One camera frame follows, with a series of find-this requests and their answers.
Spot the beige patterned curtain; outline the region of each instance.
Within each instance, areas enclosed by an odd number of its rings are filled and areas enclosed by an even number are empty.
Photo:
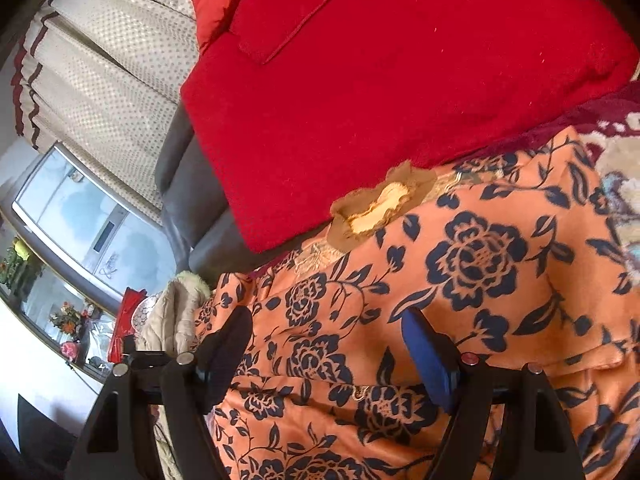
[[[17,132],[62,141],[158,220],[154,168],[197,57],[190,0],[48,0],[15,59]]]

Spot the orange blanket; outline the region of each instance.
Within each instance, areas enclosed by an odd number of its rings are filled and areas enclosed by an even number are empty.
[[[588,480],[619,471],[640,429],[640,300],[574,129],[437,173],[440,193],[350,253],[323,233],[256,280],[223,276],[196,311],[200,339],[238,305],[254,317],[210,417],[231,478],[423,478],[448,417],[402,341],[409,306],[461,352],[542,364]],[[476,479],[490,474],[500,421],[495,407]]]

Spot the sofa armrest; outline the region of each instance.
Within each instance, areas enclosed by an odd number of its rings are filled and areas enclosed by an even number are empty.
[[[193,139],[193,128],[182,103],[178,104],[156,162],[156,187],[161,196],[169,189],[182,156]]]
[[[164,208],[160,213],[160,218],[162,219],[162,230],[169,240],[169,246],[174,254],[175,273],[178,274],[183,270],[190,270],[189,255],[191,253],[191,247],[188,241],[182,237],[180,231],[178,231],[178,228]]]
[[[220,276],[225,272],[252,272],[281,254],[298,248],[304,240],[315,236],[325,226],[326,224],[318,226],[276,248],[254,253],[242,240],[231,209],[227,209],[193,248],[189,257],[189,266],[211,288],[215,288]]]

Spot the red cushion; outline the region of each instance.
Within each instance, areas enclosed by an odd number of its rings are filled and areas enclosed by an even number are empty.
[[[241,0],[182,88],[254,251],[410,158],[453,160],[621,88],[597,0]]]

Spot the black object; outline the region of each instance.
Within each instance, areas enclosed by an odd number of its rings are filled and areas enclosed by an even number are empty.
[[[162,480],[150,404],[164,404],[184,480],[228,479],[203,415],[222,402],[251,336],[251,314],[240,306],[195,354],[133,352],[128,366],[116,365],[66,480]],[[492,480],[584,480],[569,423],[542,368],[507,370],[460,355],[414,308],[402,317],[402,336],[431,400],[452,415],[426,480],[472,478],[492,404],[505,405]]]
[[[452,415],[428,480],[473,476],[492,404],[504,404],[492,480],[584,480],[569,422],[539,365],[507,370],[460,355],[416,308],[402,316],[402,337],[431,400]]]
[[[0,420],[0,478],[2,480],[33,480],[2,420]]]
[[[163,480],[150,404],[164,404],[184,480],[228,478],[203,415],[224,398],[252,336],[251,313],[233,310],[195,353],[133,352],[105,382],[66,468],[66,480]]]
[[[76,436],[59,426],[18,395],[20,455],[38,480],[62,480],[76,445]]]

